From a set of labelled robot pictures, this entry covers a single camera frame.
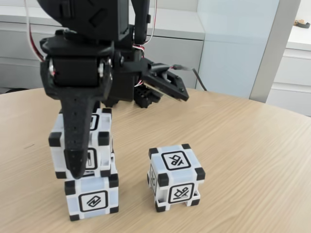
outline cube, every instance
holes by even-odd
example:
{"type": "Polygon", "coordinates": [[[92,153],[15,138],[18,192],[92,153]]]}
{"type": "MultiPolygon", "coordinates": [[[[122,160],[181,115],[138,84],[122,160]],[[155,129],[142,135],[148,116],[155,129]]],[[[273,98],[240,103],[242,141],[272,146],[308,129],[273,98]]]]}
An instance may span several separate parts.
{"type": "Polygon", "coordinates": [[[114,154],[111,154],[111,173],[109,177],[95,177],[91,171],[79,180],[65,181],[71,221],[119,211],[119,178],[114,154]]]}
{"type": "Polygon", "coordinates": [[[147,181],[155,196],[157,212],[168,211],[172,204],[198,205],[198,185],[205,172],[189,144],[149,149],[147,181]]]}
{"type": "MultiPolygon", "coordinates": [[[[113,152],[111,122],[111,109],[97,109],[96,113],[92,114],[86,172],[93,171],[95,177],[107,177],[111,174],[110,154],[113,152]]],[[[64,155],[64,136],[63,114],[60,113],[50,134],[49,144],[56,177],[72,179],[64,155]]]]}

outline round table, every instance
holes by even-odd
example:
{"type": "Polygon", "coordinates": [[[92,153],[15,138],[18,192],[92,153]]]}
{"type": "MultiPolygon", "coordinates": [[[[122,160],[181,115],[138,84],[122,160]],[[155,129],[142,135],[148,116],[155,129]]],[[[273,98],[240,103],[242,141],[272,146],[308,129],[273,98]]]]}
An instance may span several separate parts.
{"type": "Polygon", "coordinates": [[[120,211],[70,222],[48,135],[60,102],[43,89],[0,95],[2,233],[310,233],[311,119],[236,97],[189,90],[113,109],[120,211]],[[149,148],[189,143],[207,172],[198,206],[157,213],[149,148]]]}

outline black cable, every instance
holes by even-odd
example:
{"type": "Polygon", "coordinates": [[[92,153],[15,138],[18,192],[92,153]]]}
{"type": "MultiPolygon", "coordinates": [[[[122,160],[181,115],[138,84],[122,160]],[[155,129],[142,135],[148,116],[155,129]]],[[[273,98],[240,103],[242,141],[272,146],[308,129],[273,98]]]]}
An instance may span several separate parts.
{"type": "Polygon", "coordinates": [[[203,90],[208,91],[208,90],[206,89],[206,87],[204,86],[204,84],[203,84],[203,82],[202,82],[202,80],[201,80],[201,78],[200,78],[198,72],[196,71],[196,69],[193,68],[192,71],[194,72],[194,74],[195,74],[197,80],[199,81],[201,87],[203,88],[203,90]]]}
{"type": "Polygon", "coordinates": [[[208,90],[206,89],[206,87],[204,86],[204,84],[203,84],[203,82],[202,82],[202,80],[201,80],[201,78],[200,78],[198,72],[196,71],[196,69],[194,69],[194,68],[193,68],[193,69],[190,69],[190,68],[184,67],[184,66],[182,66],[182,65],[173,65],[171,68],[172,68],[172,69],[175,69],[175,70],[187,70],[187,71],[191,71],[191,70],[192,70],[192,71],[194,72],[194,74],[195,74],[197,80],[199,81],[200,85],[202,86],[202,88],[203,88],[205,91],[208,91],[208,90]]]}

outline white wire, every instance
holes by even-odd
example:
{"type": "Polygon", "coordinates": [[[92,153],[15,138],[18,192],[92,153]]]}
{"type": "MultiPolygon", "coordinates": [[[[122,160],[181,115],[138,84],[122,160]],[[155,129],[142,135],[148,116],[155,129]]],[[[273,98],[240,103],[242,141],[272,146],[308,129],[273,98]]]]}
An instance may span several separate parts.
{"type": "Polygon", "coordinates": [[[29,17],[27,0],[24,0],[24,3],[25,3],[25,10],[26,10],[27,40],[28,40],[29,46],[30,46],[31,50],[33,51],[34,55],[37,57],[37,59],[39,61],[43,62],[44,61],[43,55],[37,49],[35,44],[34,45],[32,44],[33,37],[31,35],[30,17],[29,17]]]}
{"type": "Polygon", "coordinates": [[[154,34],[155,34],[155,29],[156,29],[156,10],[157,10],[157,0],[155,0],[155,12],[154,12],[154,23],[153,23],[153,27],[152,27],[152,33],[151,33],[151,36],[150,36],[149,40],[147,40],[144,43],[144,45],[148,44],[151,41],[151,39],[154,36],[154,34]]]}
{"type": "Polygon", "coordinates": [[[138,49],[138,50],[141,50],[143,53],[145,53],[145,50],[144,50],[142,47],[133,45],[133,48],[136,48],[136,49],[138,49]]]}
{"type": "Polygon", "coordinates": [[[143,85],[143,81],[142,80],[140,80],[139,83],[137,85],[135,85],[134,87],[138,87],[138,86],[141,86],[141,85],[143,85]]]}

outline stacked cubes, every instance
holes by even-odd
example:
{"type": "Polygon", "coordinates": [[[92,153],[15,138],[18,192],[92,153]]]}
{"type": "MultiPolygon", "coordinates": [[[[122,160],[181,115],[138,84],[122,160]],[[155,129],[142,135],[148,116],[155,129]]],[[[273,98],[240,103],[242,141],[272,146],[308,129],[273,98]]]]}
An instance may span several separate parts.
{"type": "Polygon", "coordinates": [[[71,221],[119,211],[119,178],[111,135],[111,109],[97,109],[92,114],[88,158],[84,176],[75,180],[66,165],[64,121],[60,112],[49,137],[56,177],[66,179],[71,221]]]}

